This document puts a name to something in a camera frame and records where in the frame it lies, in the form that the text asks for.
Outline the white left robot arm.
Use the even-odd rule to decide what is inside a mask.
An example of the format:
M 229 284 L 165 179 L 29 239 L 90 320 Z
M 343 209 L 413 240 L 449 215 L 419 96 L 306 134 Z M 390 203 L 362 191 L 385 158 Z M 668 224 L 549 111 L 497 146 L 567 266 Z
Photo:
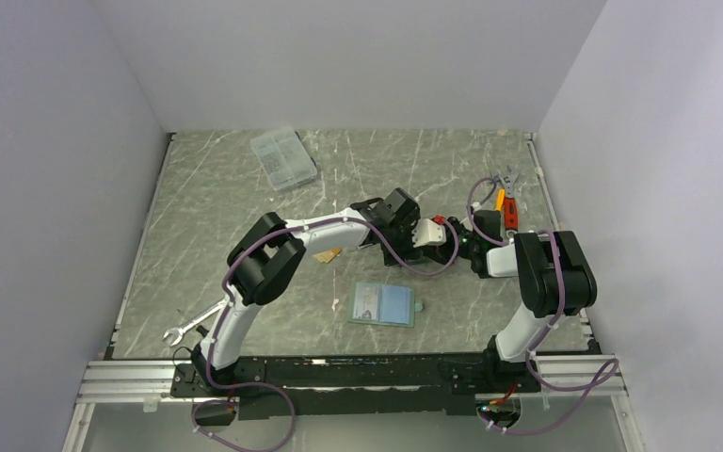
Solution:
M 381 248 L 385 266 L 411 269 L 427 258 L 450 267 L 460 250 L 460 233 L 449 219 L 423 217 L 416 200 L 401 188 L 385 199 L 355 202 L 318 218 L 262 215 L 228 256 L 221 283 L 226 304 L 191 355 L 196 383 L 211 396 L 231 387 L 253 321 L 282 295 L 305 258 L 331 249 L 374 246 Z

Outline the green card holder wallet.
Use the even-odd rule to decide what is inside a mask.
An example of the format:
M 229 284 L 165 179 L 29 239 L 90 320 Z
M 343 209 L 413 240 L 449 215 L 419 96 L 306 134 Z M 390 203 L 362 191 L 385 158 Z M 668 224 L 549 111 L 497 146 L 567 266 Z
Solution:
M 379 287 L 378 320 L 354 320 L 351 318 L 354 288 L 358 283 L 371 283 Z M 373 282 L 356 282 L 350 292 L 348 321 L 365 325 L 412 328 L 415 316 L 424 310 L 424 305 L 416 300 L 415 291 L 407 286 Z

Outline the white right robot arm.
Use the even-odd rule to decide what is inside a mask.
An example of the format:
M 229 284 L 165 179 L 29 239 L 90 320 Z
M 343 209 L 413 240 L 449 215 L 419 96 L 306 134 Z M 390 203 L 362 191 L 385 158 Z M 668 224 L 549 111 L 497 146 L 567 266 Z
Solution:
M 531 354 L 558 323 L 596 301 L 598 288 L 576 235 L 518 233 L 508 245 L 491 244 L 454 217 L 443 221 L 450 235 L 431 246 L 444 262 L 457 257 L 470 263 L 481 279 L 515 278 L 521 304 L 484 351 L 481 378 L 493 391 L 503 391 L 518 376 L 519 364 L 534 369 Z

